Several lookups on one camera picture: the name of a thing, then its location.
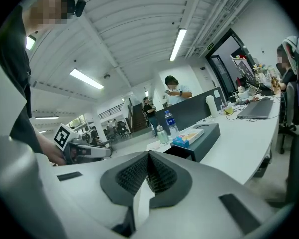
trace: water bottle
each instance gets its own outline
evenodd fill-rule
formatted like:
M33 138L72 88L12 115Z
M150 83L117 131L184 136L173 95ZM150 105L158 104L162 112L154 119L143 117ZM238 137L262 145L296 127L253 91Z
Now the water bottle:
M169 142L168 135L161 125L157 127L157 135L161 144L167 144Z
M165 120L166 120L167 125L169 127L171 138L175 139L176 137L179 136L179 131L178 131L174 116L173 116L173 114L171 114L169 112L169 110L165 111Z

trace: glass door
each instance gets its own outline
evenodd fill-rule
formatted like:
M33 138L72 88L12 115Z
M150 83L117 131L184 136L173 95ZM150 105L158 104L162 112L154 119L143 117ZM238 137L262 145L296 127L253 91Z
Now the glass door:
M213 67L218 80L225 87L224 94L226 98L229 98L232 95L232 93L236 90L226 66L224 65L219 55L210 56L208 62Z

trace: desk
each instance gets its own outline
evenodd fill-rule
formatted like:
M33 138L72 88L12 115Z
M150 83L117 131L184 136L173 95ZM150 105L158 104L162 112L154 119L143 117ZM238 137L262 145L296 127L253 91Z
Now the desk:
M278 133L280 94L273 97L277 98L273 98L274 103L266 120L232 120L239 113L234 112L229 115L232 121L225 115L207 117L206 122L199 121L197 124L218 123L220 128L220 137L200 163L217 168L245 184L259 168ZM171 140L168 145L154 142L147 145L147 150L165 152L170 149L170 143Z

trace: window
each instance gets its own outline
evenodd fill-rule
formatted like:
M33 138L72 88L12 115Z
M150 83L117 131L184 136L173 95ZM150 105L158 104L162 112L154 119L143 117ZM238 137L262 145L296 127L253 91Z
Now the window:
M73 121L71 121L67 126L68 127L78 127L80 125L85 124L84 115L80 115L77 118L75 118Z

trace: white cylinder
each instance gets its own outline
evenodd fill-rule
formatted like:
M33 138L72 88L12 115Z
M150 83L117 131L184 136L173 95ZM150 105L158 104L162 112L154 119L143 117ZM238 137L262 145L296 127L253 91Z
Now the white cylinder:
M208 103L211 116L212 117L217 117L218 116L218 111L217 111L217 107L216 107L216 104L215 104L214 96L212 96L212 95L207 96L206 97L206 102Z

